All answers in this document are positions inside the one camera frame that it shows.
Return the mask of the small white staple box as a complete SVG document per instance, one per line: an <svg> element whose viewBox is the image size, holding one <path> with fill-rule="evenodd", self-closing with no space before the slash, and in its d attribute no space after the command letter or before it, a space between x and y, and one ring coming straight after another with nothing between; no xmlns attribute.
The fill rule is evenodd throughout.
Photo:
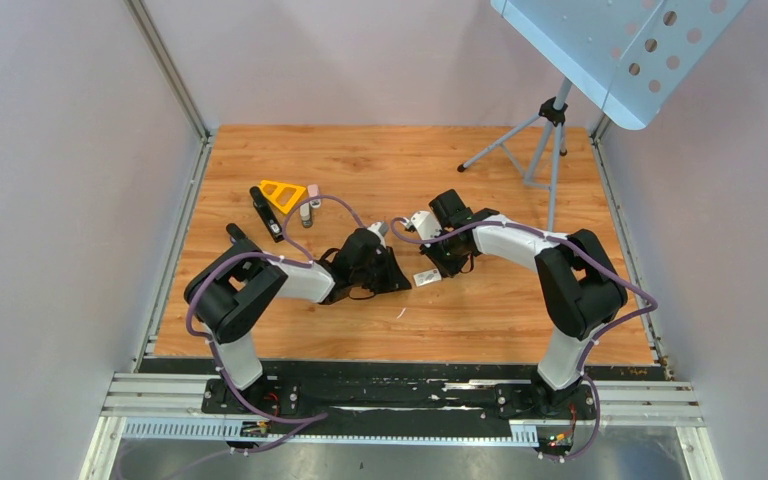
<svg viewBox="0 0 768 480"><path fill-rule="evenodd" d="M434 268L414 274L413 280L416 287L423 287L441 281L442 275L438 269Z"/></svg>

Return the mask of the grey white stapler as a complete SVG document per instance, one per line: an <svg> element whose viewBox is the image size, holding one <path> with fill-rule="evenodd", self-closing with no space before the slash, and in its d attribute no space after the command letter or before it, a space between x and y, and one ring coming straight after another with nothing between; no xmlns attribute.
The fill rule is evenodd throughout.
<svg viewBox="0 0 768 480"><path fill-rule="evenodd" d="M300 206L299 216L301 224L304 228L311 228L313 226L313 213L309 203L304 203Z"/></svg>

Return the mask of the pink stapler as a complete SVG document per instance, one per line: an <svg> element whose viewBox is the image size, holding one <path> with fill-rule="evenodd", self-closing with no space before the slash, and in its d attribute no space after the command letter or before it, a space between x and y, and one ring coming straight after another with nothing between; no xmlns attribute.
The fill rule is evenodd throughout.
<svg viewBox="0 0 768 480"><path fill-rule="evenodd" d="M317 209L321 206L321 199L319 198L321 192L318 184L310 184L307 186L307 193L310 198L308 204L312 209Z"/></svg>

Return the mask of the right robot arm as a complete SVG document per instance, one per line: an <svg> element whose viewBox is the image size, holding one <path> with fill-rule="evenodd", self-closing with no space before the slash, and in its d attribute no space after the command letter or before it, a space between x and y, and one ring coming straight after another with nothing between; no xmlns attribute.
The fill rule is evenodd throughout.
<svg viewBox="0 0 768 480"><path fill-rule="evenodd" d="M491 208L474 211L453 189L412 214L408 228L419 235L421 253L442 277L461 273L480 255L502 258L537 275L553 331L538 364L531 403L549 418L567 409L569 387L581 377L587 341L628 301L599 238L586 229L571 235L537 229Z"/></svg>

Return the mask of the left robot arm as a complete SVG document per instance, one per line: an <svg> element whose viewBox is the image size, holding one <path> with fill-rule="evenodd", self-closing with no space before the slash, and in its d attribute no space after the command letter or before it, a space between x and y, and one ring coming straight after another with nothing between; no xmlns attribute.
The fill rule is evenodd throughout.
<svg viewBox="0 0 768 480"><path fill-rule="evenodd" d="M300 262L262 251L245 236L193 278L184 290L188 323L206 328L217 366L227 374L228 400L243 413L266 400L259 378L253 328L273 300L289 298L331 305L360 288L372 297L406 291L411 283L400 269L378 222L355 229L340 248Z"/></svg>

